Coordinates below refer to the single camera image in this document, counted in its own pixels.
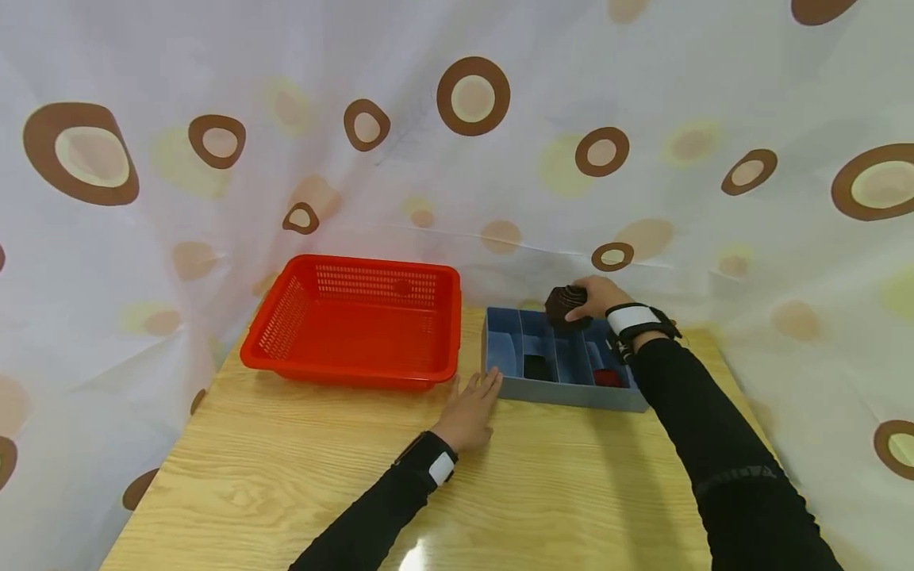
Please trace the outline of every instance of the white curtain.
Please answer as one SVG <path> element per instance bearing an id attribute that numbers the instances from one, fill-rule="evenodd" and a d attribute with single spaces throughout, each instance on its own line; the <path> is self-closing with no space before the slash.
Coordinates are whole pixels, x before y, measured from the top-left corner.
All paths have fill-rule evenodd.
<path id="1" fill-rule="evenodd" d="M 1 567 L 95 569 L 271 276 L 318 252 L 448 264 L 479 305 L 605 271 L 712 327 L 846 567 L 908 568 L 912 22 L 7 2 Z"/>

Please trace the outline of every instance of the blue compartment box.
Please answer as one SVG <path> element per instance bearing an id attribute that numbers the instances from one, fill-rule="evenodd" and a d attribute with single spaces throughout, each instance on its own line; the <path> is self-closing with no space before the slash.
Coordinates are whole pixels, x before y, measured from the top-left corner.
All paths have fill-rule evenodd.
<path id="1" fill-rule="evenodd" d="M 605 320 L 563 333 L 549 325 L 543 312 L 490 307 L 483 325 L 483 365 L 505 374 L 501 398 L 644 412 L 647 401 L 632 370 L 610 351 L 608 332 Z M 595 385 L 593 372 L 599 369 L 615 371 L 623 388 Z"/>

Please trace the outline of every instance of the hand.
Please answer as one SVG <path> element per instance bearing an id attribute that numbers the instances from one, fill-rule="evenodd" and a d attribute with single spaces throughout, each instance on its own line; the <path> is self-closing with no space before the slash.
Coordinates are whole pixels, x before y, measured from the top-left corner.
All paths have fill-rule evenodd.
<path id="1" fill-rule="evenodd" d="M 573 285 L 587 289 L 587 303 L 568 312 L 565 315 L 565 321 L 573 322 L 588 316 L 603 319 L 606 317 L 606 310 L 610 307 L 634 301 L 632 296 L 622 291 L 615 282 L 602 276 L 581 278 Z"/>
<path id="2" fill-rule="evenodd" d="M 492 429 L 488 426 L 489 417 L 492 416 L 504 378 L 498 372 L 498 367 L 492 367 L 485 378 L 479 373 L 473 375 L 463 392 L 460 392 L 460 379 L 454 377 L 448 402 L 431 431 L 447 442 L 457 454 L 485 446 L 492 437 Z"/>

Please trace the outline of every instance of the forearm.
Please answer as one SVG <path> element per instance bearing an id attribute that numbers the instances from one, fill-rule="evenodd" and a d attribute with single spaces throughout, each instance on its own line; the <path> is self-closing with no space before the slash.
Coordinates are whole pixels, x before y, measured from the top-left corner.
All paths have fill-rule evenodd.
<path id="1" fill-rule="evenodd" d="M 669 338 L 632 370 L 692 480 L 715 570 L 840 569 L 806 502 L 705 367 Z"/>
<path id="2" fill-rule="evenodd" d="M 657 333 L 653 336 L 636 340 L 632 370 L 695 486 L 716 474 L 749 466 L 780 472 L 777 461 L 701 362 L 675 341 L 657 338 Z"/>
<path id="3" fill-rule="evenodd" d="M 290 570 L 377 569 L 428 496 L 428 488 L 414 472 L 391 467 L 299 555 Z"/>

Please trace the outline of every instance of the red plastic basket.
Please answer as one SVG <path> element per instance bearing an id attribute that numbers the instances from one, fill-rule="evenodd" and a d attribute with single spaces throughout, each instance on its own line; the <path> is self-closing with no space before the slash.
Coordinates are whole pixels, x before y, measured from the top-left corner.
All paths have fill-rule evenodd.
<path id="1" fill-rule="evenodd" d="M 425 390 L 457 371 L 460 318 L 454 268 L 297 256 L 254 317 L 241 362 L 292 380 Z"/>

